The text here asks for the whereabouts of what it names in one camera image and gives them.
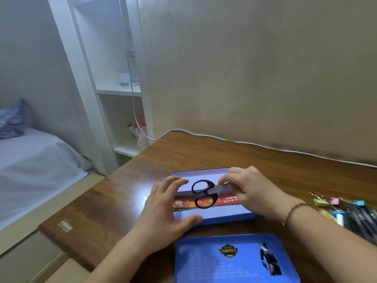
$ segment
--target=red wrapper with chinese text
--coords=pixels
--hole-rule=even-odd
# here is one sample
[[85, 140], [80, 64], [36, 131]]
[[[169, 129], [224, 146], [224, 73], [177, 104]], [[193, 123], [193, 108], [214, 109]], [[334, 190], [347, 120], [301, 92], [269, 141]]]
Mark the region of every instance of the red wrapper with chinese text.
[[[197, 196], [188, 196], [188, 197], [175, 197], [173, 202], [174, 209], [195, 209], [198, 208], [195, 205], [195, 199]], [[202, 207], [210, 206], [212, 204], [211, 198], [200, 199], [198, 200], [198, 204]], [[227, 206], [231, 204], [239, 204], [239, 199], [234, 194], [221, 194], [219, 198], [214, 203], [213, 206]]]

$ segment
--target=printed man in black outfit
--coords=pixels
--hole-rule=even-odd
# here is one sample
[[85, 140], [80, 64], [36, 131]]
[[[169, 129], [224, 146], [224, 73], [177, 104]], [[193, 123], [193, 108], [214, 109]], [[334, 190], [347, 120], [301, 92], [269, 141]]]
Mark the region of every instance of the printed man in black outfit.
[[264, 257], [266, 258], [267, 264], [270, 267], [270, 274], [272, 276], [281, 275], [282, 272], [280, 270], [280, 266], [277, 263], [275, 256], [267, 249], [266, 242], [263, 242], [263, 246], [261, 247], [261, 261], [266, 270], [268, 270], [266, 263], [264, 263]]

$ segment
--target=mattress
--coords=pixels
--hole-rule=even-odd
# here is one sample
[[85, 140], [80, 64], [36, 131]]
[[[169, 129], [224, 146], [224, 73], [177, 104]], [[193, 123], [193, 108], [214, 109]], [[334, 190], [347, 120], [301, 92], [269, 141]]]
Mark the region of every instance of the mattress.
[[63, 140], [35, 129], [0, 140], [0, 230], [86, 177], [90, 167]]

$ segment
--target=brown bracelet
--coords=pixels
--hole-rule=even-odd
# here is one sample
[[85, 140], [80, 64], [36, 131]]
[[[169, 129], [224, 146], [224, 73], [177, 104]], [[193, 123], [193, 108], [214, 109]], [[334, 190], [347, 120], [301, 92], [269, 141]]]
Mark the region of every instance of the brown bracelet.
[[299, 204], [295, 205], [295, 206], [291, 209], [291, 211], [288, 213], [288, 215], [286, 216], [286, 219], [285, 219], [285, 222], [284, 222], [284, 226], [285, 226], [285, 227], [286, 227], [286, 225], [287, 225], [287, 223], [288, 223], [288, 219], [290, 218], [290, 216], [291, 216], [291, 214], [293, 213], [293, 211], [294, 211], [295, 209], [298, 209], [298, 208], [301, 207], [301, 206], [310, 206], [310, 204], [308, 204], [308, 203], [299, 203]]

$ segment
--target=pillow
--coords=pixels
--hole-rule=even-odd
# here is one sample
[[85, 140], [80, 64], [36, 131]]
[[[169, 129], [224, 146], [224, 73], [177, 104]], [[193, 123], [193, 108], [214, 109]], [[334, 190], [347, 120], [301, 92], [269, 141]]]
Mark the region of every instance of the pillow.
[[25, 133], [25, 108], [26, 101], [20, 99], [18, 104], [0, 109], [0, 139], [19, 137]]

